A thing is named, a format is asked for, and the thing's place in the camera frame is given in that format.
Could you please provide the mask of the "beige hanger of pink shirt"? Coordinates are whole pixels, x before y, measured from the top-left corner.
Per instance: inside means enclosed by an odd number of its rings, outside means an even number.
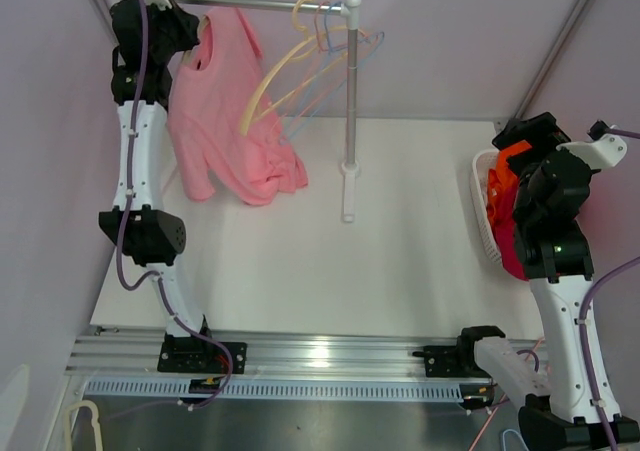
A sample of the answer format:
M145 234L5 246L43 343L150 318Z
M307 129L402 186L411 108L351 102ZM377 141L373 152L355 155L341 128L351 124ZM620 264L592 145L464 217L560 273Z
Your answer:
M208 17L201 16L199 18L198 27L196 30L197 43L192 49L183 52L183 55L180 61L181 65L185 65L192 69L199 69L201 67L201 64L199 63L193 64L193 59L196 57L197 52L200 50L202 33L205 30L207 25L209 25Z

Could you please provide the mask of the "orange t shirt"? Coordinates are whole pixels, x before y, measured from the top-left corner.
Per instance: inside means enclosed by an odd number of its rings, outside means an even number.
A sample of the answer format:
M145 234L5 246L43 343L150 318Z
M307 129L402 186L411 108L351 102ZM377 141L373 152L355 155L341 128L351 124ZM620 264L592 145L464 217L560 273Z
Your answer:
M502 219L503 213L499 206L507 191L517 185L517 176L509 169L507 159L527 151L531 145L526 141L520 141L503 150L497 155L495 165L488 171L487 181L487 217L491 227Z

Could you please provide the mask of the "magenta t shirt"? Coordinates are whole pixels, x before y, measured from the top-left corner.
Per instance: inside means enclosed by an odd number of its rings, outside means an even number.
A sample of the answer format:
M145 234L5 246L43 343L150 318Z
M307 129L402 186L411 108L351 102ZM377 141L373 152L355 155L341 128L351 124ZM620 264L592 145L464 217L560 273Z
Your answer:
M516 184L513 184L502 193L500 200L497 202L492 230L501 254L504 270L516 279L526 282L524 268L518 259L515 249L515 221L512 213L516 194Z

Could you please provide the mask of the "beige hanger of magenta shirt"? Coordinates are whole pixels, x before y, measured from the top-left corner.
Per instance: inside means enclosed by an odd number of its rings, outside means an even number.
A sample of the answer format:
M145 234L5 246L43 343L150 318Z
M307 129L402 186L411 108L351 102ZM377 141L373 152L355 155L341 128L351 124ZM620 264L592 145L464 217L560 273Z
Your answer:
M281 98L276 101L267 100L265 95L268 93L272 81L281 73L281 71L289 65L306 61L316 54L326 53L328 50L324 50L321 45L325 43L329 44L329 38L334 32L345 31L347 27L345 25L332 26L328 31L320 32L314 29L314 33L311 33L310 28L301 23L299 19L300 11L303 5L315 5L315 13L319 13L321 5L316 0L297 0L291 11L292 26L303 35L303 40L291 48L263 77L262 81L257 85L253 94L249 98L247 105L239 120L237 131L238 133L246 137L249 133L251 126L273 112L277 112L278 109L294 100L295 97L305 88L310 86L316 79L318 79L324 71L318 71L314 75L308 75L302 80L293 90L287 92Z

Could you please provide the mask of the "pink t shirt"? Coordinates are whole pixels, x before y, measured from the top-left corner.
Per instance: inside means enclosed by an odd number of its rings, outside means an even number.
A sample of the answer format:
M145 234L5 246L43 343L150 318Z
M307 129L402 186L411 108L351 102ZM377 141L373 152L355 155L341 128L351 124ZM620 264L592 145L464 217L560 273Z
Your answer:
M216 176L243 202L270 204L279 193L308 184L302 160L278 142L283 125L276 112L253 124L246 137L238 124L263 79L262 49L241 10L212 8L209 25L193 59L199 69L179 64L168 111L168 130L186 196L210 199Z

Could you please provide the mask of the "pink wire hanger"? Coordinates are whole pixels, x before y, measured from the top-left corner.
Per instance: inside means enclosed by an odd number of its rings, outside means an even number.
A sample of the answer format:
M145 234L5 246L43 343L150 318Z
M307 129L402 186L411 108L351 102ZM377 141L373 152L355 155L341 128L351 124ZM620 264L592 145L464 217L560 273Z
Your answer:
M384 41L382 33L360 27L361 7L362 0L298 0L293 5L291 24L302 41L273 65L257 92L265 94L285 71L304 68L304 74L292 90L254 112L254 120L274 111L287 110L296 118L314 113L342 86L355 86L358 66Z

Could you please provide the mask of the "light blue wire hanger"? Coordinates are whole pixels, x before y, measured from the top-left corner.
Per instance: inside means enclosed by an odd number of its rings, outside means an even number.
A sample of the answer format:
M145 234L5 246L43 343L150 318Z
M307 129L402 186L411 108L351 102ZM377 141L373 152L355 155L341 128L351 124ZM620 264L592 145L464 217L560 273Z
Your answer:
M315 13L312 24L311 33L314 33L314 29L320 32L328 31L333 26L327 10L319 10L319 13ZM283 131L278 140L280 144L291 143L311 118L318 116L327 107L329 101L346 89L349 71L357 71L366 65L376 55L386 38L382 30L368 31L359 27L355 30L355 44L351 46L349 32L348 27L345 31L334 32L329 38L329 44L321 45L329 53L316 54L306 60L309 66L301 81L318 71L324 71L324 74L303 89L294 100L278 109L285 118Z

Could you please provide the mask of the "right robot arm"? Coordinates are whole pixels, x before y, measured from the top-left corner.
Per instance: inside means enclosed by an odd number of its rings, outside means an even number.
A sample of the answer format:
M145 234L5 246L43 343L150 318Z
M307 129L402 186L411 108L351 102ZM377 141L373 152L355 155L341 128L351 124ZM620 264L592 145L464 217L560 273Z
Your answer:
M430 378L489 378L518 413L530 450L616 450L639 439L639 425L614 396L601 354L593 300L603 285L594 275L588 241L577 218L592 177L619 164L625 131L596 122L587 141L574 141L555 117L513 118L493 139L518 180L512 216L514 250L535 298L549 375L526 363L495 326L464 328L452 345L417 352Z

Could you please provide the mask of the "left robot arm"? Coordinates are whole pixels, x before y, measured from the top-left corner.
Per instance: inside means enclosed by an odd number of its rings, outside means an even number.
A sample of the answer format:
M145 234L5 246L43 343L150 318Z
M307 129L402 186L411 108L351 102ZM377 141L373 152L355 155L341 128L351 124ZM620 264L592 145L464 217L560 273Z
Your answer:
M175 54L199 40L196 16L175 0L121 0L110 8L117 45L112 53L111 92L120 130L119 178L110 210L98 215L115 246L121 287L149 283L166 317L157 369L165 373L241 374L247 346L215 340L187 286L181 255L187 244L183 220L165 211L160 151L168 121Z

